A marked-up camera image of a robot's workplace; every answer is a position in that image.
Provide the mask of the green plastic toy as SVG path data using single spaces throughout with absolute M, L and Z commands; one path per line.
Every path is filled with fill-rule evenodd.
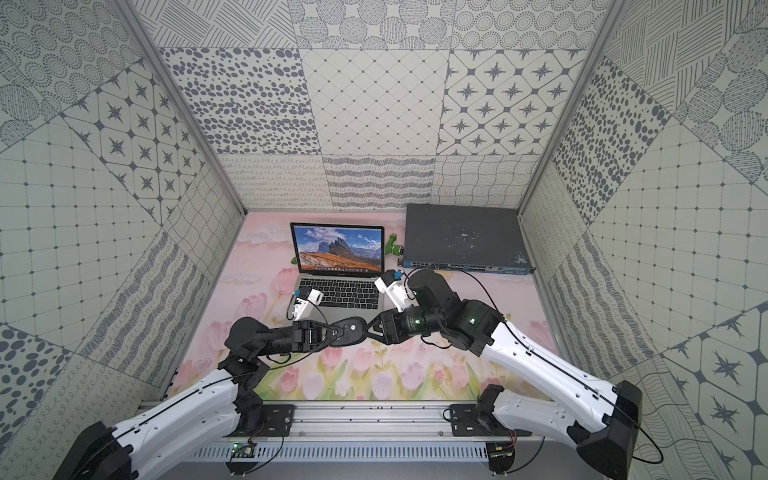
M 395 233 L 389 235 L 387 243 L 384 247 L 385 255 L 402 256 L 404 247 L 397 243 L 398 237 Z

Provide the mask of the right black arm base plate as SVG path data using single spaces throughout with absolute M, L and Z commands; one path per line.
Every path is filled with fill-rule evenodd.
M 510 437 L 512 431 L 489 413 L 480 413 L 475 404 L 451 404 L 444 412 L 454 437 Z

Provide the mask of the black wireless mouse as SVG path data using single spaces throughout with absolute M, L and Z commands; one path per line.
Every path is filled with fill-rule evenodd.
M 349 317 L 330 325 L 330 346 L 354 346 L 367 339 L 367 323 L 362 317 Z

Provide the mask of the aluminium mounting rail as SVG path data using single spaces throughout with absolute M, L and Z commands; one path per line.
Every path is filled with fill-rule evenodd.
M 439 402 L 395 402 L 391 404 L 347 402 L 298 402 L 288 437 L 297 440 L 373 440 L 394 441 L 413 439 L 473 438 L 509 440 L 513 437 L 545 437 L 549 440 L 573 445 L 575 441 L 567 433 L 574 426 L 576 432 L 596 433 L 609 424 L 614 407 L 598 401 L 595 411 L 596 424 L 588 426 L 564 406 L 555 402 L 524 398 L 511 391 L 502 392 L 492 407 L 476 406 L 480 413 L 489 413 L 504 427 L 512 431 L 510 437 L 454 437 L 450 423 L 444 418 L 449 406 Z M 151 420 L 148 411 L 115 426 L 114 434 L 124 435 L 128 430 L 139 433 L 157 431 L 171 437 L 200 438 L 203 442 L 224 437 L 251 438 L 235 433 L 240 421 L 237 413 L 219 411 L 185 427 L 171 432 L 170 422 L 156 417 Z

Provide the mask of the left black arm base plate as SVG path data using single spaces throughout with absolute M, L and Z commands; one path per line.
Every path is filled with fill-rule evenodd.
M 288 437 L 294 422 L 294 404 L 266 404 L 241 415 L 235 433 L 248 437 Z

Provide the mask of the silver open laptop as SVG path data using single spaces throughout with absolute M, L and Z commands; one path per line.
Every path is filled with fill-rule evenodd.
M 382 311 L 383 294 L 375 285 L 385 270 L 382 226 L 293 222 L 290 228 L 299 272 L 295 289 L 322 294 L 304 317 L 370 321 Z

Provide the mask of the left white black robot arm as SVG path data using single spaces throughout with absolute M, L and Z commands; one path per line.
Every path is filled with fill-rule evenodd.
M 315 353 L 345 330 L 314 320 L 269 328 L 237 320 L 225 341 L 228 356 L 195 385 L 150 410 L 108 427 L 83 430 L 55 473 L 57 479 L 156 479 L 205 444 L 262 426 L 263 400 L 255 389 L 270 367 L 264 357 Z

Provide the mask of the pink floral table mat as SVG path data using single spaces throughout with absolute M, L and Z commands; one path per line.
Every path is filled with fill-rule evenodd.
M 386 238 L 403 241 L 403 212 L 252 212 L 234 240 L 170 392 L 177 394 L 212 372 L 227 354 L 225 342 L 243 317 L 270 328 L 286 327 L 298 287 L 292 225 L 295 223 L 380 226 Z M 558 352 L 531 276 L 448 271 L 448 286 L 462 299 L 496 306 L 521 333 Z M 258 385 L 267 400 L 399 401 L 477 398 L 495 384 L 524 396 L 537 389 L 519 374 L 470 351 L 453 347 L 439 333 L 411 334 L 403 326 L 372 321 L 355 345 L 319 352 L 273 355 Z

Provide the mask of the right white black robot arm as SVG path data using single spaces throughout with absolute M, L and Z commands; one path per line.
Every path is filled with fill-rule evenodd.
M 494 306 L 459 298 L 433 270 L 388 270 L 374 284 L 393 307 L 370 322 L 370 338 L 394 345 L 438 333 L 452 347 L 515 372 L 548 398 L 490 385 L 476 403 L 480 420 L 558 441 L 605 477 L 628 478 L 642 431 L 643 395 L 636 385 L 611 384 L 575 367 L 523 334 Z

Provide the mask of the dark grey network switch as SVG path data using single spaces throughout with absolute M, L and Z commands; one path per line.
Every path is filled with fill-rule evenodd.
M 406 268 L 529 275 L 532 265 L 514 209 L 409 204 Z

